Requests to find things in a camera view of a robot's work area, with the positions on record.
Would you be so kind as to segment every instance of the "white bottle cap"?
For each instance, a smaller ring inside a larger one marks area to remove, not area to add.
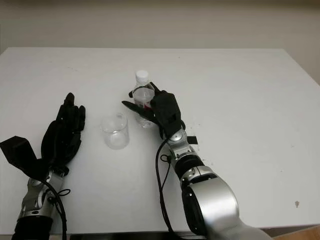
[[[139,84],[146,84],[149,82],[149,74],[145,70],[136,71],[135,79]]]

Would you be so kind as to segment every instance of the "black glove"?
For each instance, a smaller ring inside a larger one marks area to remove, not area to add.
[[[74,105],[75,96],[69,93],[61,105],[56,120],[48,127],[41,144],[41,159],[37,159],[27,139],[13,136],[0,143],[10,164],[28,177],[43,180],[50,169],[67,175],[66,164],[76,155],[85,127],[86,110]]]
[[[122,103],[143,118],[157,124],[162,138],[164,137],[163,134],[166,138],[170,138],[181,128],[186,128],[181,120],[175,95],[164,90],[160,91],[153,82],[150,82],[150,84],[154,87],[154,97],[150,102],[151,108],[142,108],[129,101],[122,101]],[[133,97],[132,91],[129,93],[129,97]]]

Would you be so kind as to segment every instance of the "clear glass cup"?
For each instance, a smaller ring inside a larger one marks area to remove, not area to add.
[[[101,121],[104,142],[111,149],[123,149],[129,143],[128,121],[122,113],[104,116]]]

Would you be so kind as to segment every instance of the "white table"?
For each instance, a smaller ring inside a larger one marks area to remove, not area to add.
[[[158,129],[140,128],[121,104],[139,69],[175,94],[196,151],[233,189],[245,223],[320,224],[320,87],[284,50],[9,48],[0,56],[0,141],[25,137],[40,157],[67,93],[86,107],[82,144],[63,185],[72,191],[62,199],[68,233],[167,230],[155,173]],[[107,112],[128,118],[130,143],[122,150],[102,140]],[[1,152],[0,234],[13,232],[27,180]],[[173,170],[164,194],[173,228],[187,231]]]

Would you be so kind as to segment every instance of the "silver robotic arm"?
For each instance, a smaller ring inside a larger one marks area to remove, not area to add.
[[[151,84],[155,89],[150,104],[152,109],[140,108],[128,101],[122,103],[159,126],[160,136],[171,152],[171,165],[180,180],[183,208],[190,230],[212,240],[270,240],[260,229],[241,221],[238,202],[231,188],[203,164],[189,145],[175,96]]]
[[[80,147],[86,118],[85,107],[77,107],[74,100],[75,96],[69,93],[59,108],[56,120],[49,125],[42,139],[40,159],[36,158],[30,143],[23,137],[13,136],[0,142],[7,161],[30,177],[13,240],[49,239],[55,207],[62,220],[62,239],[67,240],[66,213],[60,196],[70,190],[59,190],[69,172],[66,165]]]
[[[207,239],[271,240],[239,217],[237,199],[210,167],[205,166],[187,141],[183,129],[168,141],[171,165],[180,179],[182,201],[189,228]]]

